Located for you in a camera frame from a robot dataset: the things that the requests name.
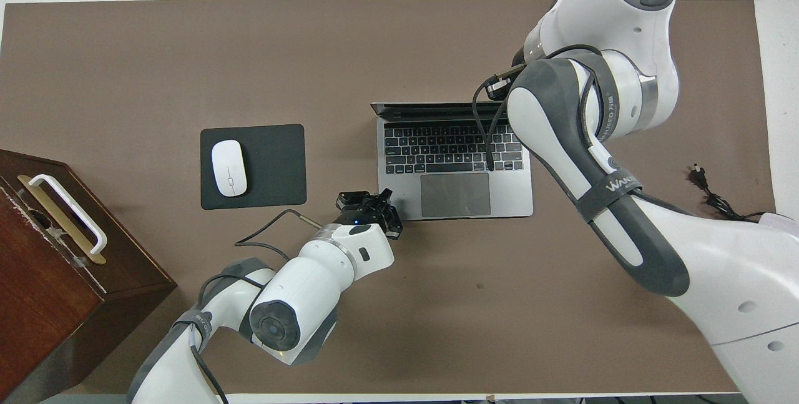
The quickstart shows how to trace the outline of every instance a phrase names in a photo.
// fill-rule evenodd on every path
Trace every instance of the white handle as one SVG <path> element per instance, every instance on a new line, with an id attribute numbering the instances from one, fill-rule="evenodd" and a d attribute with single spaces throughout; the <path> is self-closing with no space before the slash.
<path id="1" fill-rule="evenodd" d="M 69 195 L 69 192 L 64 189 L 63 185 L 61 185 L 57 179 L 55 179 L 55 177 L 52 177 L 49 174 L 38 174 L 31 179 L 30 182 L 28 182 L 28 185 L 31 185 L 31 187 L 38 187 L 42 181 L 45 181 L 51 185 L 52 189 L 56 191 L 58 196 L 60 196 L 61 199 L 64 200 L 64 202 L 69 206 L 69 208 L 74 211 L 78 219 L 81 219 L 83 223 L 86 224 L 86 227 L 92 231 L 92 234 L 97 237 L 97 243 L 94 244 L 94 248 L 91 248 L 91 253 L 97 254 L 100 252 L 100 250 L 105 248 L 105 243 L 108 242 L 105 232 L 103 232 L 102 229 L 98 227 L 97 223 L 92 220 L 92 217 L 89 217 L 89 214 L 87 214 L 86 211 L 83 210 L 83 208 L 77 204 L 74 199 L 72 199 L 72 196 Z"/>

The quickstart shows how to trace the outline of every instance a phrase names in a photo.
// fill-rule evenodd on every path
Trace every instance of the laptop screen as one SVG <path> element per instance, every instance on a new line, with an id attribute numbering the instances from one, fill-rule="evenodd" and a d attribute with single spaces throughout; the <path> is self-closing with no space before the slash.
<path id="1" fill-rule="evenodd" d="M 483 119 L 496 114 L 500 101 L 477 102 L 477 112 Z M 470 102 L 374 102 L 371 108 L 377 116 L 387 120 L 413 119 L 414 117 L 459 117 L 473 119 Z"/>

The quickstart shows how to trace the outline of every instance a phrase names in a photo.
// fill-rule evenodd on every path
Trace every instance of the trackpad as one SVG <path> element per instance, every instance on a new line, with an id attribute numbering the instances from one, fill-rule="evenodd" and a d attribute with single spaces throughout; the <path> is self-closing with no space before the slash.
<path id="1" fill-rule="evenodd" d="M 422 217 L 490 214 L 488 173 L 422 175 Z"/>

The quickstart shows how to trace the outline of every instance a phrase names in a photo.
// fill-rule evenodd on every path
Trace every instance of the black mouse pad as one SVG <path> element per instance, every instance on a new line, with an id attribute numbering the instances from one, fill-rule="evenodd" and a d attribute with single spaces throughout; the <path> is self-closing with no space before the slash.
<path id="1" fill-rule="evenodd" d="M 223 140 L 242 146 L 247 190 L 226 197 L 213 176 L 211 148 Z M 305 128 L 302 125 L 211 128 L 200 132 L 200 204 L 205 210 L 303 204 Z"/>

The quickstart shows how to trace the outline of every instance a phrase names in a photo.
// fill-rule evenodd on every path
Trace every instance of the laptop keyboard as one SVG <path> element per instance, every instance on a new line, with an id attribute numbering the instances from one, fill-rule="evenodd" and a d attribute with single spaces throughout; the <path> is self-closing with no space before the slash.
<path id="1" fill-rule="evenodd" d="M 485 171 L 486 145 L 474 122 L 385 125 L 387 174 Z M 522 144 L 505 122 L 491 137 L 494 170 L 523 170 Z"/>

